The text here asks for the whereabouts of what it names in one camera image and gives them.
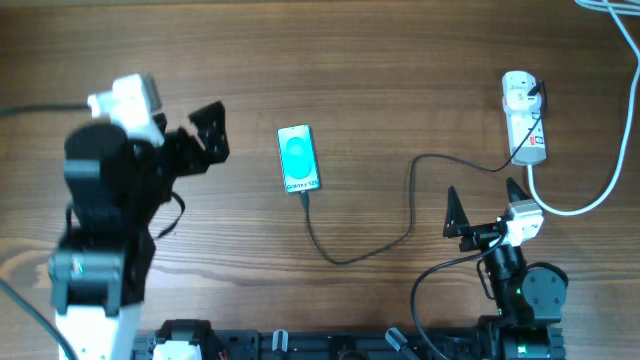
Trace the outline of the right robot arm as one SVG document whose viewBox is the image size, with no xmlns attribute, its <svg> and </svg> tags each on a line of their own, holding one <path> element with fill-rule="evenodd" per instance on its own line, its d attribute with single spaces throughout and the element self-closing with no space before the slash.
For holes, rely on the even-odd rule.
<svg viewBox="0 0 640 360">
<path fill-rule="evenodd" d="M 469 346 L 449 348 L 469 359 L 564 359 L 562 307 L 568 276 L 546 262 L 527 263 L 521 246 L 542 226 L 542 208 L 509 178 L 509 203 L 495 222 L 471 225 L 456 189 L 448 189 L 443 235 L 458 238 L 461 252 L 479 251 L 477 265 L 485 295 L 498 314 L 473 327 Z"/>
</svg>

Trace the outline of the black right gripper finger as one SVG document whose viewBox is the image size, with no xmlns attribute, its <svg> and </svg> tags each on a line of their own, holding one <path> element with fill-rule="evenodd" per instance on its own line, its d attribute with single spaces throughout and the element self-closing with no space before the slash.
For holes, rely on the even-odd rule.
<svg viewBox="0 0 640 360">
<path fill-rule="evenodd" d="M 518 202 L 530 199 L 530 195 L 527 194 L 512 177 L 509 177 L 506 180 L 506 190 L 510 202 Z"/>
<path fill-rule="evenodd" d="M 470 223 L 454 186 L 448 188 L 447 211 L 445 215 L 443 236 L 446 238 L 462 237 L 470 232 Z"/>
</svg>

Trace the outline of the Galaxy S25 smartphone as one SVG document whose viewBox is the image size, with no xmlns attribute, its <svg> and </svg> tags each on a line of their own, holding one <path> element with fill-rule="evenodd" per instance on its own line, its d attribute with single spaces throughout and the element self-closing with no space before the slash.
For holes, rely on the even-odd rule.
<svg viewBox="0 0 640 360">
<path fill-rule="evenodd" d="M 320 188 L 311 127 L 307 124 L 277 130 L 284 189 L 287 193 Z"/>
</svg>

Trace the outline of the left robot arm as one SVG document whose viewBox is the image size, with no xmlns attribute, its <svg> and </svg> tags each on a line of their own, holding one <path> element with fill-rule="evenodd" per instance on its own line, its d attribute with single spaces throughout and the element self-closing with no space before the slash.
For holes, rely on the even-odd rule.
<svg viewBox="0 0 640 360">
<path fill-rule="evenodd" d="M 135 139 L 109 120 L 92 121 L 65 140 L 64 178 L 72 201 L 66 230 L 49 261 L 51 304 L 63 359 L 127 359 L 156 250 L 149 225 L 176 198 L 179 177 L 226 161 L 226 110 L 221 102 L 192 112 L 197 132 L 167 131 L 161 144 Z"/>
</svg>

